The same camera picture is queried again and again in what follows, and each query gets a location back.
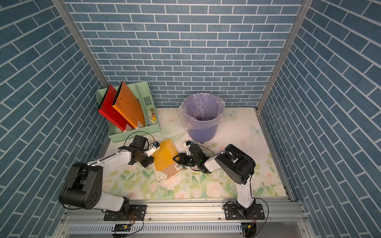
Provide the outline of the English textbook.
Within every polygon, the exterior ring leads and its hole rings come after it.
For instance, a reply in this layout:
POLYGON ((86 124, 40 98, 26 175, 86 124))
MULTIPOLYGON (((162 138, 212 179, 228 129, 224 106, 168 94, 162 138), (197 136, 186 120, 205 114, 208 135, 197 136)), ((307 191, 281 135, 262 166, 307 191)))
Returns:
POLYGON ((173 158, 179 153, 171 139, 160 143, 160 148, 152 155, 154 162, 151 164, 158 184, 163 184, 179 175, 185 168, 176 163, 173 158))

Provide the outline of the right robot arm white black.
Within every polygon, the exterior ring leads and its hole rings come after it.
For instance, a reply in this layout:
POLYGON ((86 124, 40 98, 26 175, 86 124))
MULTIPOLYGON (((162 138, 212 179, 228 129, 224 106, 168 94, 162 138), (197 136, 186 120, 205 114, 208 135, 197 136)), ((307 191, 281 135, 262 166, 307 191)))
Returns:
POLYGON ((211 174, 222 169, 236 183, 237 203, 244 209, 252 207, 256 199, 252 195, 251 178, 255 173, 256 163, 246 153, 233 144, 229 144, 221 152, 206 156, 204 147, 187 141, 185 153, 173 157, 173 161, 181 166, 190 167, 203 174, 211 174))

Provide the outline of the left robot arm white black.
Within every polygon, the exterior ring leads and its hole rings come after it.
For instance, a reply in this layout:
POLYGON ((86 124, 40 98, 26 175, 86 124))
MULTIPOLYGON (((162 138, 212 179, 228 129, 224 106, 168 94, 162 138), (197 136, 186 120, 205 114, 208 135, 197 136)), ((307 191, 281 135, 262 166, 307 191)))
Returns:
POLYGON ((129 146, 119 147, 112 155, 93 162, 73 164, 59 194, 59 202, 63 206, 69 205, 78 209, 128 214, 129 199, 104 192, 103 178, 125 164, 140 163, 143 167, 148 167, 154 162, 153 154, 159 148, 159 142, 149 144, 147 138, 136 135, 129 146))

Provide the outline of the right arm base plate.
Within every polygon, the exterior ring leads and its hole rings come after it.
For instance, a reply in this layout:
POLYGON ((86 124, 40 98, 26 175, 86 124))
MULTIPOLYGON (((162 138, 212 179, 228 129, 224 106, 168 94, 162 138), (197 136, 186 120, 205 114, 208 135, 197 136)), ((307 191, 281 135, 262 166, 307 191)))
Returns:
POLYGON ((238 202, 227 201, 223 206, 226 220, 264 220, 265 213, 263 206, 259 203, 254 203, 245 208, 238 202))

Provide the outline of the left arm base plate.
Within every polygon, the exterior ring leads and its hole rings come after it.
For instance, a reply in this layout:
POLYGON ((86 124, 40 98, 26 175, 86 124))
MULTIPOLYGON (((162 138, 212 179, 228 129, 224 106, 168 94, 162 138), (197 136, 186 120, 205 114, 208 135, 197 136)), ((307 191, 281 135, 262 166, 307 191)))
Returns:
POLYGON ((147 210, 145 204, 122 206, 119 211, 106 211, 104 221, 133 221, 135 218, 144 220, 147 210))

